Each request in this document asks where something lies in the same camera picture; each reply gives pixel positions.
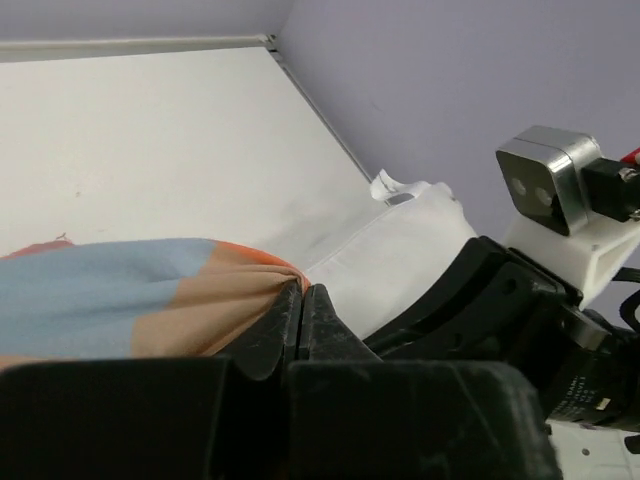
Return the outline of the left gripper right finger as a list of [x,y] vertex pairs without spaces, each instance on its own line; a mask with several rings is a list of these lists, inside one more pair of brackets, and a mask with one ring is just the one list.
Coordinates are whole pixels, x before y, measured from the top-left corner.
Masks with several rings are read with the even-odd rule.
[[325,287],[305,295],[289,367],[293,479],[558,479],[532,385],[483,361],[382,361]]

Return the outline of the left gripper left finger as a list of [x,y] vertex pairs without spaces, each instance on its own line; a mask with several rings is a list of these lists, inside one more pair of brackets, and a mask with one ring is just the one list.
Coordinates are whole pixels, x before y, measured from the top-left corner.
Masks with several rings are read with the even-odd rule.
[[214,356],[48,361],[1,375],[5,479],[283,479],[290,282]]

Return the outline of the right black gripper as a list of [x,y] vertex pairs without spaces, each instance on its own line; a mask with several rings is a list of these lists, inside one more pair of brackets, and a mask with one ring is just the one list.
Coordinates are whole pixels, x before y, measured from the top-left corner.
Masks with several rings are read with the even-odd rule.
[[383,366],[423,383],[535,389],[541,400],[595,397],[595,326],[582,293],[487,237],[473,238],[407,310],[369,335]]

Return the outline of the white pillow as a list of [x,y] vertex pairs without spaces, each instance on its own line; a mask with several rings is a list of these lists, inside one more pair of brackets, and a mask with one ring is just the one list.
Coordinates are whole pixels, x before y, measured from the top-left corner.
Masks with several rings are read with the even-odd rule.
[[475,235],[444,183],[396,205],[369,189],[366,209],[329,236],[304,274],[327,288],[338,317],[364,339],[413,305]]

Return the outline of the orange blue checked pillowcase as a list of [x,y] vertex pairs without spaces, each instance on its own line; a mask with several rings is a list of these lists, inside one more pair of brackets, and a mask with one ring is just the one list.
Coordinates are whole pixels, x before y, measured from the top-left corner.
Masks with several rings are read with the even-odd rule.
[[1,260],[1,365],[210,356],[288,285],[309,283],[273,255],[222,241],[35,244]]

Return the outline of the white pillow label tag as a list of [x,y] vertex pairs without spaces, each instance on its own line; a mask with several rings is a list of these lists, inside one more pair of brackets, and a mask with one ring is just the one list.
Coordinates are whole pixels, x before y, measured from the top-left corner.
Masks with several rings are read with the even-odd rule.
[[373,199],[396,205],[408,199],[419,197],[430,187],[431,184],[426,181],[409,184],[399,182],[382,169],[371,181],[369,189]]

